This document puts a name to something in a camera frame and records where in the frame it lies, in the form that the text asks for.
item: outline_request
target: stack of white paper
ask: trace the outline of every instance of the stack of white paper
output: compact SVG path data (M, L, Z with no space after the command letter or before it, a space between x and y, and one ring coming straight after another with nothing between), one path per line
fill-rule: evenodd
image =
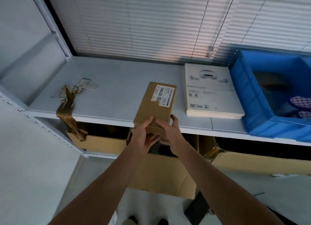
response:
M245 113L226 67L185 64L187 115L242 118Z

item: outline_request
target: white metal shelf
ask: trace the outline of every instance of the white metal shelf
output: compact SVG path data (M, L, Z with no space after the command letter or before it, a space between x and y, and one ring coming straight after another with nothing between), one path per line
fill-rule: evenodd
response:
M91 79L99 88L87 89L75 98L72 116L81 122L133 127L133 120L150 81L177 86L173 114L181 132L294 145L310 143L290 139L250 136L241 120L188 117L184 99L184 66L124 60L72 57L30 105L28 114L57 118L59 98L51 98L64 84Z

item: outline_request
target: cardboard box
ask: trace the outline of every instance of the cardboard box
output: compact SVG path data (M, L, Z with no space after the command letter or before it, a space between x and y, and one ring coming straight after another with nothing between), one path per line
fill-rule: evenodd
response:
M130 140L130 137L115 139L88 135L86 141L81 142L72 133L67 134L72 142L81 149L116 155L122 152ZM187 199L194 199L196 190L195 182L178 158L151 153L144 157L129 187Z
M155 122L155 119L162 119L169 123L176 95L176 88L177 86L175 85L149 82L134 118L134 126L138 126L150 116L153 116L153 121L146 128L146 132L166 137L164 129Z
M221 149L213 136L199 136L199 153L220 170L263 175L311 175L311 161L230 152Z

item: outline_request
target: brown strap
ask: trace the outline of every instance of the brown strap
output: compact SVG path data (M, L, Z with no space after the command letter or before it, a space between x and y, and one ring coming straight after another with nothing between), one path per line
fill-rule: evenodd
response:
M70 91L66 86L63 87L63 91L66 93L66 101L62 102L56 111L56 116L64 122L67 126L68 131L73 133L80 141L85 141L87 136L87 131L78 128L77 121L72 117L73 111L73 100L77 94L76 91Z

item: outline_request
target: forearm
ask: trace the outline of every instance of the forearm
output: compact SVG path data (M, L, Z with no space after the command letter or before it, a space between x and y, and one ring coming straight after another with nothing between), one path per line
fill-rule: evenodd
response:
M52 224L108 224L143 154L129 144L103 174L70 202Z
M179 144L178 157L223 225L283 224L249 192L228 178L187 142Z

